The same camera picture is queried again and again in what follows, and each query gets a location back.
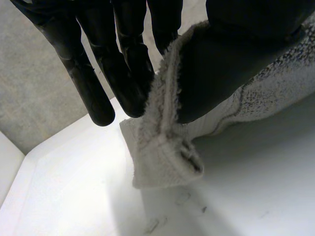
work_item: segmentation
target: speckled gray towel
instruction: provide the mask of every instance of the speckled gray towel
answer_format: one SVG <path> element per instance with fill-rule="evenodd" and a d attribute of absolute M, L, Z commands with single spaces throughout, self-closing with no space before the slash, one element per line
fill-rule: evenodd
<path fill-rule="evenodd" d="M 192 26 L 170 46 L 161 62 L 144 116 L 121 122 L 134 162 L 135 188 L 185 185 L 202 177 L 204 166 L 191 140 L 215 135 L 236 122 L 263 119 L 315 91 L 315 24 L 305 22 L 307 37 L 238 88 L 212 111 L 187 125 L 177 121 L 179 51 L 197 28 Z"/>

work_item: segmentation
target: gloved hand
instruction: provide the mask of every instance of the gloved hand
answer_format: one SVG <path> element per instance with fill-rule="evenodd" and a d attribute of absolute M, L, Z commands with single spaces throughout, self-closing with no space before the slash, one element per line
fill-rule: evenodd
<path fill-rule="evenodd" d="M 115 112 L 83 48 L 80 25 L 123 110 L 134 118 L 143 114 L 147 92 L 132 77 L 118 50 L 110 0 L 11 1 L 55 48 L 94 123 L 109 125 Z"/>
<path fill-rule="evenodd" d="M 179 122 L 215 108 L 304 37 L 310 0 L 207 0 L 210 26 L 182 49 Z"/>

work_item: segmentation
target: gray concrete floor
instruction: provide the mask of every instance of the gray concrete floor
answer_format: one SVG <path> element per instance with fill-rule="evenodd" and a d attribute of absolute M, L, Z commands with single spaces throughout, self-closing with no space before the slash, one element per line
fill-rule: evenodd
<path fill-rule="evenodd" d="M 205 0 L 184 0 L 179 32 L 205 19 Z M 154 44 L 149 11 L 144 40 L 157 70 L 161 56 Z M 84 34 L 82 41 L 112 98 Z M 53 47 L 10 1 L 0 0 L 0 130 L 26 154 L 86 114 Z"/>

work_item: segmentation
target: white surface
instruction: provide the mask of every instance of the white surface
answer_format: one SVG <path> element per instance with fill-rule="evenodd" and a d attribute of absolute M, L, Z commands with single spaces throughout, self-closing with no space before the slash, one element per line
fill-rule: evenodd
<path fill-rule="evenodd" d="M 0 207 L 23 159 L 24 154 L 0 132 Z"/>
<path fill-rule="evenodd" d="M 195 143 L 206 175 L 139 191 L 119 130 L 84 117 L 29 153 L 0 211 L 1 236 L 313 236 L 315 95 Z"/>

